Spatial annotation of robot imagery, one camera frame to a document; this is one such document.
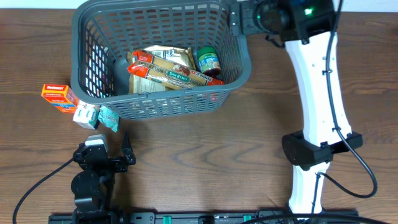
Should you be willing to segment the green lid jar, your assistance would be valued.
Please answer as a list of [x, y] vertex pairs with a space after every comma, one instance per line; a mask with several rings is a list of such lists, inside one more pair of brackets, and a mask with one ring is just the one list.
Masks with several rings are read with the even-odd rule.
[[220, 62], [214, 47], [207, 46], [197, 50], [197, 61], [203, 74], [215, 78], [221, 73]]

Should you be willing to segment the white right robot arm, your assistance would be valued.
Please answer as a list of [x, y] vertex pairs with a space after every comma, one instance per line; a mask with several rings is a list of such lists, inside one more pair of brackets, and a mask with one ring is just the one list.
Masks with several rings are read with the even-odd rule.
[[230, 7], [233, 35], [280, 37], [300, 92], [303, 129], [282, 138], [293, 165], [292, 213], [322, 212], [324, 172], [333, 156], [363, 145], [347, 120], [336, 65], [336, 11], [332, 0], [236, 1]]

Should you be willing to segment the San Remo spaghetti packet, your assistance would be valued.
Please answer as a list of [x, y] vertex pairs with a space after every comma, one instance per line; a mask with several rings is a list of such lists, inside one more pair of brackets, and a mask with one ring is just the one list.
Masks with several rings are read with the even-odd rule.
[[222, 80], [140, 50], [128, 52], [127, 58], [132, 60], [127, 68], [131, 75], [160, 83], [173, 90], [224, 85]]

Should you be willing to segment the grey plastic basket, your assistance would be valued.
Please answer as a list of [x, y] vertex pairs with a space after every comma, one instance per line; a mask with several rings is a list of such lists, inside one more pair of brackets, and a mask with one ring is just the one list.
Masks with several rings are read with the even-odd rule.
[[[231, 33], [231, 1], [87, 1], [72, 19], [71, 86], [124, 119], [218, 109], [251, 74], [246, 38]], [[220, 60], [221, 86], [130, 94], [127, 53], [150, 45], [200, 49]]]

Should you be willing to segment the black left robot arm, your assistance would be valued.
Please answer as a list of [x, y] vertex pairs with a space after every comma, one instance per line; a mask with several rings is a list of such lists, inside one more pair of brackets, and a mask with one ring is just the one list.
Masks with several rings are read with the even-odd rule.
[[104, 134], [89, 136], [73, 153], [73, 161], [83, 171], [71, 183], [75, 195], [73, 223], [129, 223], [129, 216], [118, 208], [111, 208], [115, 174], [127, 172], [136, 163], [128, 133], [124, 134], [122, 154], [108, 156], [108, 143]]

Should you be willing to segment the brown gold snack bag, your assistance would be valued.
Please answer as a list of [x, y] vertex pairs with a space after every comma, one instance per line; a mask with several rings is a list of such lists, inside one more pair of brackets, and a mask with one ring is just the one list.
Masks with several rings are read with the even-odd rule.
[[153, 93], [177, 89], [165, 74], [171, 70], [189, 75], [196, 69], [190, 47], [151, 45], [127, 53], [127, 62], [138, 61], [138, 71], [130, 74], [129, 93]]

